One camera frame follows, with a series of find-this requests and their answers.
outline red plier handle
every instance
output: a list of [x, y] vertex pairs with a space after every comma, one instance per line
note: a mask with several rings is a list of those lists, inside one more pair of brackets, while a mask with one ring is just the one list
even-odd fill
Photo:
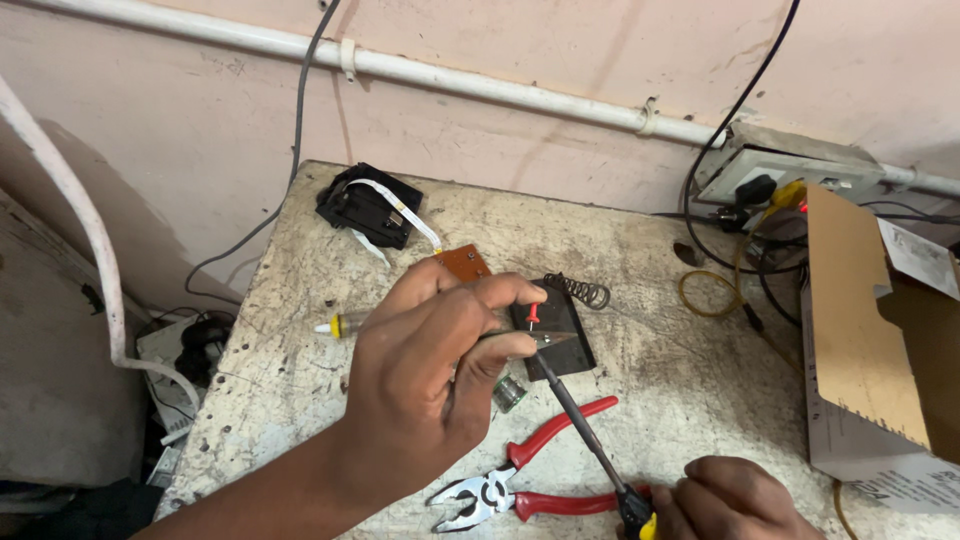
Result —
[[[618, 404], [619, 402], [620, 400], [618, 400], [616, 396], [607, 396], [606, 398], [601, 398], [595, 402], [581, 405], [580, 411], [584, 413], [584, 416], [590, 416], [600, 412], [601, 410], [606, 410]], [[549, 422], [540, 426], [540, 429], [536, 430], [533, 435], [530, 435], [530, 438], [527, 439], [525, 443], [507, 443], [507, 458], [513, 461], [514, 466], [519, 471], [533, 458], [534, 455], [537, 455], [537, 452], [543, 448], [543, 445], [548, 443], [550, 439], [554, 437], [554, 435], [559, 433], [563, 428], [566, 428], [570, 424], [572, 424], [572, 422], [570, 422], [570, 417], [567, 416], [565, 412], [554, 416]]]
[[[643, 497], [650, 497], [650, 486], [635, 486]], [[595, 497], [557, 497], [530, 491], [514, 493], [516, 516], [524, 523], [534, 514], [555, 514], [561, 516], [586, 516], [616, 510], [616, 493]]]

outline brown circuit board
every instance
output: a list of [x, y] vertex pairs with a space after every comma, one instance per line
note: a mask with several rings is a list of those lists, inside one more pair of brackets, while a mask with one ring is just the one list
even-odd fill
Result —
[[487, 263], [480, 257], [480, 253], [473, 244], [440, 252], [433, 258], [446, 266], [447, 270], [464, 283], [492, 275], [490, 268], [487, 268]]

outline pink wall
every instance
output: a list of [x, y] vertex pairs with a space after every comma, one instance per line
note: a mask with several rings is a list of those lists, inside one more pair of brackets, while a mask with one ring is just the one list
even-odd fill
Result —
[[[311, 34], [312, 0], [163, 0]], [[328, 36], [412, 59], [715, 124], [756, 70], [788, 2], [344, 0]], [[960, 177], [960, 5], [804, 0], [748, 100], [748, 121], [879, 160]], [[180, 293], [188, 268], [232, 245], [282, 197], [294, 62], [0, 3], [0, 70], [81, 173], [130, 292]], [[59, 195], [0, 129], [2, 185], [75, 245]], [[695, 150], [421, 88], [316, 68], [303, 157], [641, 211], [676, 208]], [[925, 208], [943, 202], [921, 195]], [[242, 291], [266, 235], [208, 267]]]

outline electrical conduit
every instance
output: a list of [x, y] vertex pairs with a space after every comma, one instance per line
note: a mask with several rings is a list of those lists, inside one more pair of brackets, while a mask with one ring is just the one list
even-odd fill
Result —
[[84, 186], [77, 179], [70, 165], [50, 141], [47, 134], [40, 129], [30, 112], [0, 76], [0, 115], [13, 127], [17, 135], [33, 151], [34, 157], [40, 163], [54, 184], [63, 193], [63, 197], [70, 203], [70, 207], [80, 219], [84, 232], [93, 248], [93, 256], [100, 272], [100, 284], [104, 292], [104, 305], [107, 311], [107, 326], [110, 336], [110, 361], [117, 367], [133, 369], [149, 369], [165, 377], [175, 380], [183, 387], [194, 411], [200, 410], [200, 397], [197, 390], [180, 373], [173, 368], [157, 362], [148, 362], [127, 358], [127, 330], [124, 322], [123, 290], [120, 285], [120, 269], [117, 267], [113, 245], [107, 236], [107, 228], [100, 213], [93, 206], [93, 201], [86, 194]]
[[[310, 38], [251, 24], [234, 22], [201, 13], [164, 8], [137, 0], [23, 0], [24, 3], [101, 18], [174, 34], [220, 43], [230, 47], [301, 60]], [[395, 55], [355, 49], [352, 69], [385, 79], [456, 92], [473, 97], [506, 103], [525, 109], [550, 112], [588, 122], [625, 129], [641, 135], [656, 135], [691, 144], [706, 144], [714, 128], [694, 122], [652, 114], [653, 108], [633, 109], [556, 92], [536, 86], [522, 85], [451, 69]], [[314, 61], [341, 68], [341, 45], [322, 41]], [[648, 119], [653, 120], [651, 128]], [[720, 135], [714, 147], [723, 144]], [[927, 175], [882, 163], [886, 176], [881, 180], [907, 189], [919, 189], [960, 196], [960, 181]]]

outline workbench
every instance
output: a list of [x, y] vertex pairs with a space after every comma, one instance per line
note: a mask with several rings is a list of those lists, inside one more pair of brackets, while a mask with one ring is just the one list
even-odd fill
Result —
[[[353, 341], [316, 334], [314, 326], [336, 312], [376, 306], [410, 264], [432, 255], [427, 239], [413, 232], [403, 251], [384, 250], [392, 264], [388, 270], [349, 230], [331, 228], [314, 211], [315, 197], [344, 169], [315, 161], [300, 168], [157, 518], [265, 465], [340, 418]], [[780, 479], [800, 512], [828, 539], [846, 538], [833, 509], [831, 479], [806, 460], [799, 375], [739, 310], [704, 318], [678, 298], [677, 280], [693, 269], [674, 250], [675, 242], [690, 243], [683, 220], [396, 176], [423, 191], [419, 216], [446, 249], [473, 243], [493, 272], [517, 271], [535, 279], [563, 271], [610, 288], [606, 309], [578, 304], [598, 366], [564, 381], [581, 404], [619, 398], [619, 405], [589, 420], [625, 479], [672, 484], [691, 459], [739, 455]], [[726, 258], [742, 238], [706, 226], [698, 231]], [[704, 268], [729, 274], [712, 263]], [[795, 309], [791, 280], [773, 285]], [[799, 358], [799, 332], [772, 310], [755, 279], [746, 279], [744, 293], [774, 338]], [[727, 294], [708, 280], [688, 286], [688, 296], [700, 306], [721, 307]], [[546, 381], [527, 380], [521, 361], [508, 370], [530, 393], [510, 413], [492, 407], [486, 440], [421, 492], [345, 537], [434, 537], [430, 528], [465, 503], [425, 506], [428, 497], [455, 479], [499, 466], [507, 442], [522, 442], [562, 412]], [[574, 429], [562, 431], [510, 485], [562, 496], [612, 491]], [[960, 538], [955, 516], [899, 514], [849, 488], [844, 506], [863, 539]], [[538, 515], [526, 524], [508, 513], [449, 538], [614, 538], [618, 523], [615, 512]]]

